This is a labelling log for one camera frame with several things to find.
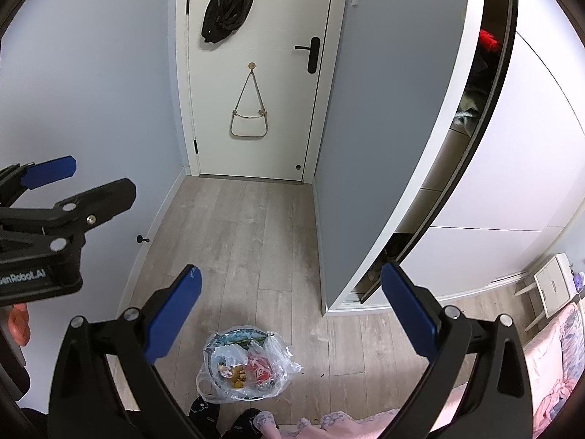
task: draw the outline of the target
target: trash bag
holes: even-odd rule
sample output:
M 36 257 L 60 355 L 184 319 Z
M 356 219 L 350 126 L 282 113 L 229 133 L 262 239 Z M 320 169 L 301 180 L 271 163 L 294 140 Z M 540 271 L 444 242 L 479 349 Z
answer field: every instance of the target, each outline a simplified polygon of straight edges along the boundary
M 205 42 L 220 42 L 242 26 L 253 2 L 254 0 L 210 0 L 201 29 Z
M 302 366 L 282 337 L 249 325 L 213 334 L 203 350 L 197 390 L 208 403 L 258 401 L 278 396 Z M 213 393 L 203 389 L 210 383 Z

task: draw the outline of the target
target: nightstand leg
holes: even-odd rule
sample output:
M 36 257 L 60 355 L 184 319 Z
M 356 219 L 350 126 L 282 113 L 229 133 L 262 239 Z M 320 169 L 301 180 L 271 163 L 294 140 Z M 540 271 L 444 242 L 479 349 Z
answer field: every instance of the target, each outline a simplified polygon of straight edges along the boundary
M 545 311 L 544 310 L 542 312 L 540 312 L 538 314 L 538 316 L 532 322 L 530 322 L 530 324 L 524 329 L 524 331 L 528 332 L 528 330 L 530 330 L 532 327 L 534 327 L 543 318 L 545 318 Z
M 536 282 L 533 282 L 529 286 L 526 286 L 523 289 L 520 289 L 518 292 L 516 292 L 516 297 L 521 296 L 522 294 L 525 294 L 526 292 L 530 292 L 531 290 L 534 290 L 534 289 L 536 289 Z

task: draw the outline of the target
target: black door handle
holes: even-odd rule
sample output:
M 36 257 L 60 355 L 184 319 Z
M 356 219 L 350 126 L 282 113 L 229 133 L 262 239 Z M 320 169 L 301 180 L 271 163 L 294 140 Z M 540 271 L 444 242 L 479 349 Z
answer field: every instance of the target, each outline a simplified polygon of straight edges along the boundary
M 317 62 L 319 61 L 319 49 L 321 48 L 321 39 L 317 36 L 311 38 L 311 47 L 308 46 L 295 46 L 295 49 L 306 49 L 309 51 L 309 64 L 306 66 L 306 70 L 309 74 L 317 72 Z

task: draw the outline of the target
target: black bag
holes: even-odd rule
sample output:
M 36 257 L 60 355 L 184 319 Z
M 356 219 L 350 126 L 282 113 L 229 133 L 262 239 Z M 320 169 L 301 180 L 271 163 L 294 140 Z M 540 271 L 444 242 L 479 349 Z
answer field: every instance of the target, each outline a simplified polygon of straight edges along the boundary
M 205 42 L 220 42 L 244 24 L 254 0 L 210 0 L 203 18 Z

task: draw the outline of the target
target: door threshold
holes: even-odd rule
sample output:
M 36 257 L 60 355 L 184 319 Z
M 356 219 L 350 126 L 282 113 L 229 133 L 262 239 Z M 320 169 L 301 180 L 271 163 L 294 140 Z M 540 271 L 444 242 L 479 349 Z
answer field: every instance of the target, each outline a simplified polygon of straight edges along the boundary
M 201 179 L 218 179 L 218 180 L 242 180 L 242 181 L 259 181 L 264 183 L 282 183 L 286 185 L 304 185 L 302 181 L 278 180 L 278 179 L 260 179 L 254 177 L 230 177 L 228 175 L 199 175 Z

